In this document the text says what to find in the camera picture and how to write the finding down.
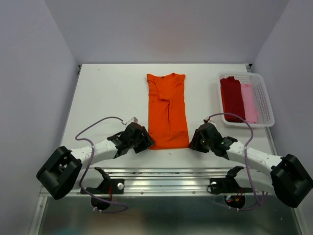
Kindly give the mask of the orange t-shirt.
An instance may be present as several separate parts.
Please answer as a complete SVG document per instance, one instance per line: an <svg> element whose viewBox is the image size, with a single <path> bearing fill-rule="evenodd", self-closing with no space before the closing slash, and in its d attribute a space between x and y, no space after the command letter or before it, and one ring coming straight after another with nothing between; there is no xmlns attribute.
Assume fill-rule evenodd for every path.
<svg viewBox="0 0 313 235"><path fill-rule="evenodd" d="M152 150L188 147L184 81L184 74L147 74L148 133L155 143Z"/></svg>

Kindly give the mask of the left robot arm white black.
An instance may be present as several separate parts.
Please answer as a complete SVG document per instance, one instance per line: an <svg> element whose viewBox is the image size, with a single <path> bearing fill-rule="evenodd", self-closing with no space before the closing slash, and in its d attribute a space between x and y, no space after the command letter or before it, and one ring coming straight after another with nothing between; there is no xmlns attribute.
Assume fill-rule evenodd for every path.
<svg viewBox="0 0 313 235"><path fill-rule="evenodd" d="M131 149L140 153L154 144L144 126L131 122L124 131L97 144L76 149L58 147L39 169L36 178L58 200L78 186L81 170L104 160L116 159Z"/></svg>

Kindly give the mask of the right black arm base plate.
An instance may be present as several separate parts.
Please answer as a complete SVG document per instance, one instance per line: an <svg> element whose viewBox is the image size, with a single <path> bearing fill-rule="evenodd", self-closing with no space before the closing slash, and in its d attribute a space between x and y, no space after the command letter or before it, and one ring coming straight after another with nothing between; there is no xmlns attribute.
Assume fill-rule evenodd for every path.
<svg viewBox="0 0 313 235"><path fill-rule="evenodd" d="M207 191L213 195L231 194L231 193L252 193L251 188L243 188L238 185L234 179L228 178L211 178Z"/></svg>

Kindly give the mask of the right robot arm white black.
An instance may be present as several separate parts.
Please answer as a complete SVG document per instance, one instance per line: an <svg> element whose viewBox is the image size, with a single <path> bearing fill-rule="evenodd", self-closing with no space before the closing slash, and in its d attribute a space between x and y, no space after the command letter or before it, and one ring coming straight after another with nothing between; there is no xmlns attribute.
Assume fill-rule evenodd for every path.
<svg viewBox="0 0 313 235"><path fill-rule="evenodd" d="M223 137L210 122L195 130L188 147L239 163L224 177L210 180L207 191L211 194L262 191L297 208L313 189L311 176L294 155L281 157L247 147L235 138Z"/></svg>

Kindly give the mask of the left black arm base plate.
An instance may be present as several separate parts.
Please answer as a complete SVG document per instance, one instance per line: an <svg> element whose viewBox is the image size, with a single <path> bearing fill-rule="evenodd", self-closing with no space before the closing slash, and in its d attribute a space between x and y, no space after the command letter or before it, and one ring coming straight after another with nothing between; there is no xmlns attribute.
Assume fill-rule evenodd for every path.
<svg viewBox="0 0 313 235"><path fill-rule="evenodd" d="M110 179L100 180L99 184L96 184L96 186L90 186L87 187L86 190L89 193L92 194L117 194L121 195L124 193L124 186L125 186L125 180L118 178L118 179Z"/></svg>

